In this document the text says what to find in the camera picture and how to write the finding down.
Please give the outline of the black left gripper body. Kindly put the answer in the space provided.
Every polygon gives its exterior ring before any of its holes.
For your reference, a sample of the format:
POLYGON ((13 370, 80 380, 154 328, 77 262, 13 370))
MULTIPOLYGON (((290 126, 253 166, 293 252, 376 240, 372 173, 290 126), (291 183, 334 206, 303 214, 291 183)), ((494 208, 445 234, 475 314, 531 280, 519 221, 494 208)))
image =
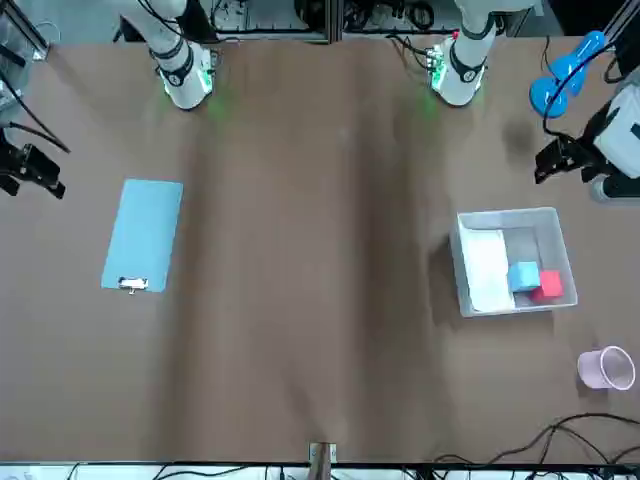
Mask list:
POLYGON ((587 169, 616 169, 621 135, 621 107, 605 103, 587 122, 577 139, 574 160, 587 169))

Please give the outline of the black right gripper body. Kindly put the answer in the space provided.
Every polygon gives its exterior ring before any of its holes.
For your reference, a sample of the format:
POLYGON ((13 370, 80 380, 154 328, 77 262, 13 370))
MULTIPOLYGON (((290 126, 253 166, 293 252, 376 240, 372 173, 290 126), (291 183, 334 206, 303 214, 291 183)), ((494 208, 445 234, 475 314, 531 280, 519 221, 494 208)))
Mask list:
POLYGON ((0 132, 0 164, 2 173, 21 173, 24 158, 22 150, 12 144, 4 132, 0 132))

